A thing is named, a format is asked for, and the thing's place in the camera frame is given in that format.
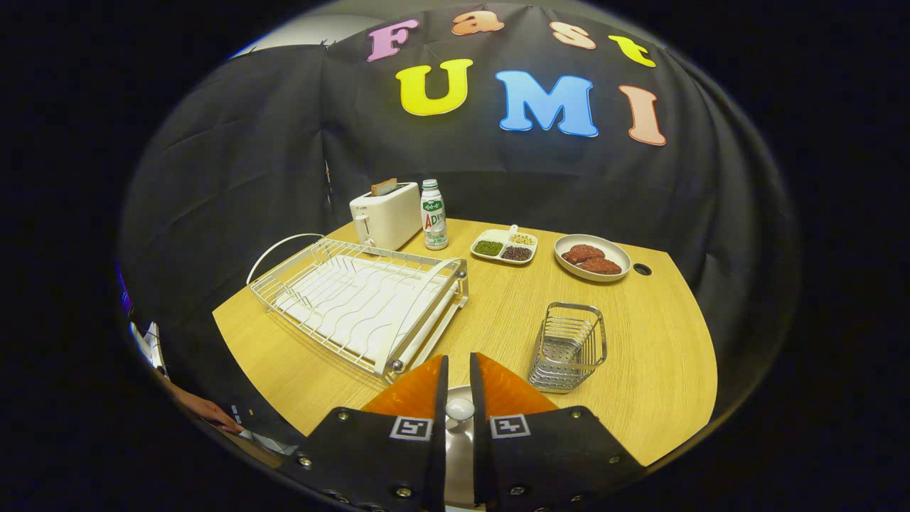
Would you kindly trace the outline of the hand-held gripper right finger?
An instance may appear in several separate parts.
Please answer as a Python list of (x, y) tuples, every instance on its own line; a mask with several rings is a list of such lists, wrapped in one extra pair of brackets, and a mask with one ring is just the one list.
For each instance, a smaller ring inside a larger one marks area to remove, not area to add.
[(587, 407), (530, 414), (494, 407), (503, 381), (471, 354), (474, 502), (488, 511), (594, 511), (646, 468)]

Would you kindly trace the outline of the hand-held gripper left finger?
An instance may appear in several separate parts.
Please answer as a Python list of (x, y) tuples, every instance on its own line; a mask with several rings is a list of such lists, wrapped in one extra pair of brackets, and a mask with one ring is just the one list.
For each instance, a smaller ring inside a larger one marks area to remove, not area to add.
[(334, 510), (442, 511), (448, 374), (435, 356), (367, 405), (332, 409), (279, 473)]

